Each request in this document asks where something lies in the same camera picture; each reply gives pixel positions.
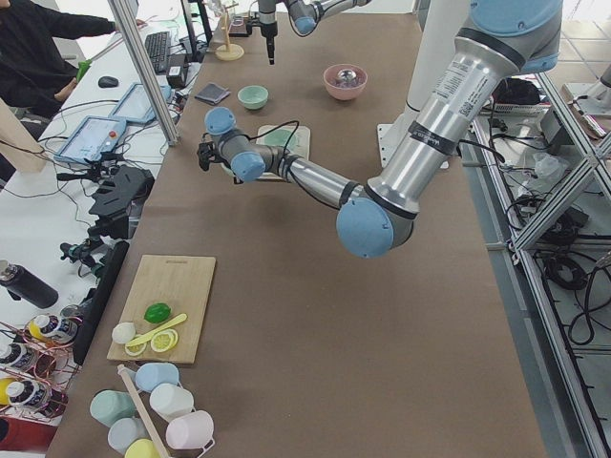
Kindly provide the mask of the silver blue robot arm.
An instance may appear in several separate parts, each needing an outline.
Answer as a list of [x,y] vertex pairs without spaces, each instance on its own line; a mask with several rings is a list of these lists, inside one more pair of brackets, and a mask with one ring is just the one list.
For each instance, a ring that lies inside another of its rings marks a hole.
[[498,84],[556,65],[561,21],[559,1],[431,2],[416,61],[427,75],[428,97],[396,120],[397,146],[365,184],[286,147],[255,143],[223,107],[205,115],[210,139],[199,148],[200,167],[221,163],[241,182],[272,173],[295,183],[337,211],[338,237],[350,253],[382,256],[411,236],[421,194]]

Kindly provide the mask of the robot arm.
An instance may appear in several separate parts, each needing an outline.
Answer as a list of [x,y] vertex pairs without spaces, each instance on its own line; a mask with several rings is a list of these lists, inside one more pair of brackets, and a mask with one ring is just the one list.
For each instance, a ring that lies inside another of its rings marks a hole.
[[369,0],[340,1],[258,1],[258,19],[262,37],[265,38],[267,58],[275,64],[275,38],[278,36],[276,10],[278,4],[286,7],[292,27],[299,36],[308,36],[315,31],[323,19],[335,14],[368,5]]

